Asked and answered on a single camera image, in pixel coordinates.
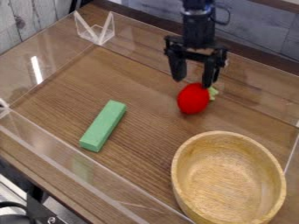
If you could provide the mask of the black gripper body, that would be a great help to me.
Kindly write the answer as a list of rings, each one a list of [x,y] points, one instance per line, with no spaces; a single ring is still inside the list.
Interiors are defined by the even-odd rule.
[[[201,48],[189,48],[182,44],[182,37],[166,35],[164,37],[164,55],[168,57],[169,67],[176,67],[185,60],[204,63],[208,57],[216,58],[216,66],[225,67],[228,64],[228,48],[216,42]]]

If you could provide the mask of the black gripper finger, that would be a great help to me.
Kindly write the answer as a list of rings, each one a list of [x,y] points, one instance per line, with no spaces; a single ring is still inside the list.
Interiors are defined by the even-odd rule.
[[[204,70],[201,76],[201,86],[204,88],[209,88],[212,83],[214,82],[214,76],[218,73],[220,67],[217,64],[217,60],[213,56],[208,57],[204,62]]]
[[[168,51],[168,62],[169,62],[172,78],[176,82],[178,82],[186,76],[185,59],[173,50],[169,50]]]

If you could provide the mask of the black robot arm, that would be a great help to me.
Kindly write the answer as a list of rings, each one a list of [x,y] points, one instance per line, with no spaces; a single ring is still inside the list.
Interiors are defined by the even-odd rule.
[[[202,88],[217,81],[228,61],[228,48],[216,42],[214,25],[228,22],[216,19],[214,0],[181,0],[181,36],[166,35],[162,50],[174,81],[186,76],[186,60],[202,64]]]

